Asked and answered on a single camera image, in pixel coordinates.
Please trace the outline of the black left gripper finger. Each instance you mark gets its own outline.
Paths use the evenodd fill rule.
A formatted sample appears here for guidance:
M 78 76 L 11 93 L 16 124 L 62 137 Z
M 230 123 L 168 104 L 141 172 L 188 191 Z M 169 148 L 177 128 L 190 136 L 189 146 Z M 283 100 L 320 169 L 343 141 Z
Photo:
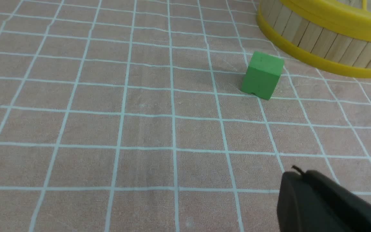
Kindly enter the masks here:
M 316 170 L 283 173 L 277 201 L 281 232 L 371 232 L 371 204 Z

